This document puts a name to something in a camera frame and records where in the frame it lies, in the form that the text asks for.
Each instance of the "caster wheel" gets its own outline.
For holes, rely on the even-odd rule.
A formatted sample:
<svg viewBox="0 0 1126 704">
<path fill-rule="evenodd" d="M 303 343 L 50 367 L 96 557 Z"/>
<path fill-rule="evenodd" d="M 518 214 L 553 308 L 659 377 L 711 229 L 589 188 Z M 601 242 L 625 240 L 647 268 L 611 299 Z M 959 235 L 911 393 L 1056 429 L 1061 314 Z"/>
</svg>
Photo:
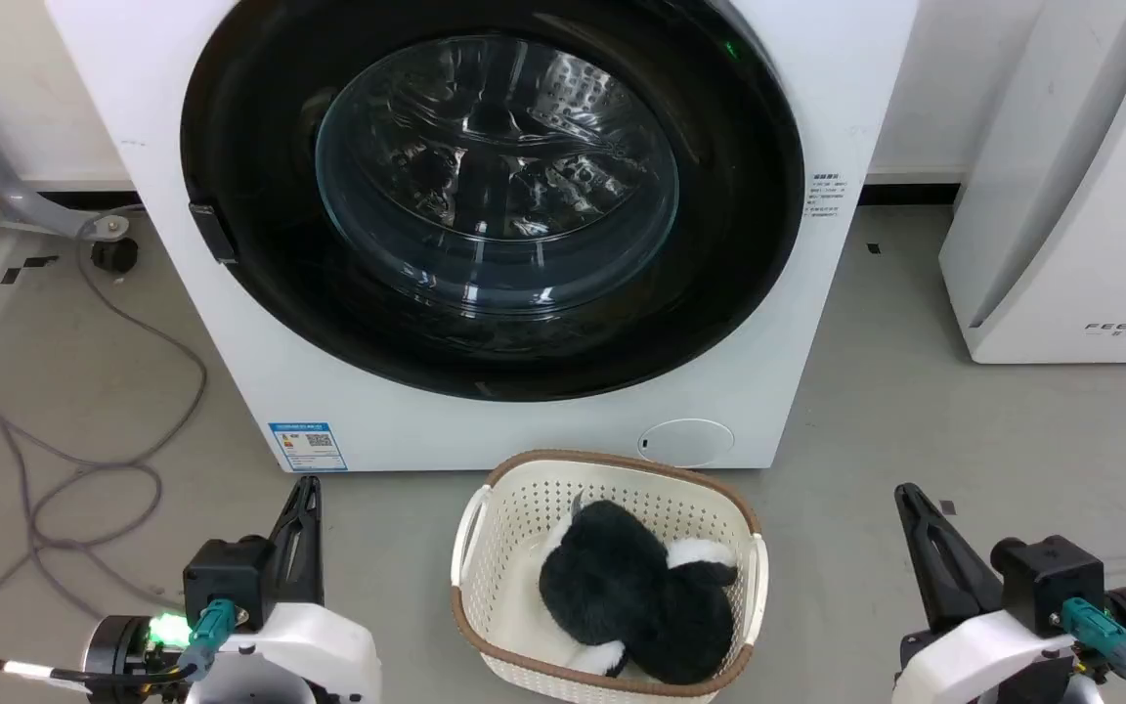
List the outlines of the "caster wheel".
<svg viewBox="0 0 1126 704">
<path fill-rule="evenodd" d="M 126 275 L 137 264 L 137 242 L 131 237 L 116 241 L 96 241 L 90 262 L 113 275 Z"/>
</svg>

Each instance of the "white plastic basket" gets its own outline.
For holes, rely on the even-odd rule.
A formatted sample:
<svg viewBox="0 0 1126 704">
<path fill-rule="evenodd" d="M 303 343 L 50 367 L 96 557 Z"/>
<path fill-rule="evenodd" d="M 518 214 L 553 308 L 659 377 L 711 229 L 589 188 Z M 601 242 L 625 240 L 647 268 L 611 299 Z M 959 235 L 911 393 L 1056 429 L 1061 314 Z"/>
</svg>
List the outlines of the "white plastic basket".
<svg viewBox="0 0 1126 704">
<path fill-rule="evenodd" d="M 738 582 L 729 588 L 738 630 L 714 678 L 671 686 L 555 665 L 566 659 L 551 638 L 562 632 L 537 597 L 539 547 L 581 492 L 584 500 L 609 499 L 628 508 L 664 543 L 704 537 L 738 555 Z M 459 632 L 489 669 L 524 689 L 582 704 L 701 702 L 713 699 L 750 661 L 767 579 L 759 518 L 720 482 L 644 460 L 538 449 L 507 460 L 468 500 L 450 556 L 450 607 Z"/>
</svg>

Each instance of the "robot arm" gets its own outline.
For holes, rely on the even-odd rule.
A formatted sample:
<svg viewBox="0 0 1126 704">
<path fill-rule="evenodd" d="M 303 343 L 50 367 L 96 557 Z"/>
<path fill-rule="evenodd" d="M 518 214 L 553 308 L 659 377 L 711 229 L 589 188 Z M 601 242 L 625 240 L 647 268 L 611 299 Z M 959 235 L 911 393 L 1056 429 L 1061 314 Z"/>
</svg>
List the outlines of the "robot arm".
<svg viewBox="0 0 1126 704">
<path fill-rule="evenodd" d="M 997 576 L 917 485 L 897 500 L 929 629 L 902 639 L 894 704 L 1100 704 L 1126 678 L 1126 587 L 1063 536 L 1006 538 Z"/>
<path fill-rule="evenodd" d="M 188 626 L 181 624 L 180 641 L 160 639 L 148 616 L 108 616 L 86 652 L 89 671 L 128 676 L 196 663 L 196 674 L 144 690 L 91 686 L 91 704 L 140 704 L 153 695 L 187 704 L 381 704 L 372 634 L 323 605 L 321 534 L 321 485 L 302 478 L 270 537 L 206 541 L 185 567 Z M 229 618 L 207 627 L 223 612 Z"/>
<path fill-rule="evenodd" d="M 318 604 L 277 604 L 259 633 L 238 633 L 220 648 L 211 674 L 187 704 L 245 701 L 381 703 L 381 660 L 367 629 Z"/>
</svg>

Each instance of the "black and white stuffed animal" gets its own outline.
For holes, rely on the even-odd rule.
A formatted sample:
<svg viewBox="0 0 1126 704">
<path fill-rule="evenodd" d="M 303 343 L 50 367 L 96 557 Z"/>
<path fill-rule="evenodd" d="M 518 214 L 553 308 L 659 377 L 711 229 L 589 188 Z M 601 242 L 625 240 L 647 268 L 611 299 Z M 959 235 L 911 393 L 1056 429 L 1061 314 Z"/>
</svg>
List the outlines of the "black and white stuffed animal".
<svg viewBox="0 0 1126 704">
<path fill-rule="evenodd" d="M 546 538 L 537 580 L 555 623 L 589 647 L 568 667 L 616 677 L 632 660 L 667 685 L 713 677 L 732 644 L 732 551 L 700 538 L 664 547 L 611 500 L 580 508 L 578 496 L 572 508 Z"/>
</svg>

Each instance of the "washing machine door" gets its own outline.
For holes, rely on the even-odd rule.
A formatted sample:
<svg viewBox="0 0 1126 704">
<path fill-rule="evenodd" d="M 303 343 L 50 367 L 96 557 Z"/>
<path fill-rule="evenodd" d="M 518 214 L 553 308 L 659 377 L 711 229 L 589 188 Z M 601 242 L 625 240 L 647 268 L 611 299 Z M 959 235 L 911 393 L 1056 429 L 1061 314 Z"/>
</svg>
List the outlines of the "washing machine door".
<svg viewBox="0 0 1126 704">
<path fill-rule="evenodd" d="M 664 374 L 772 288 L 804 196 L 759 46 L 676 0 L 244 0 L 182 163 L 215 257 L 292 330 L 456 396 Z"/>
</svg>

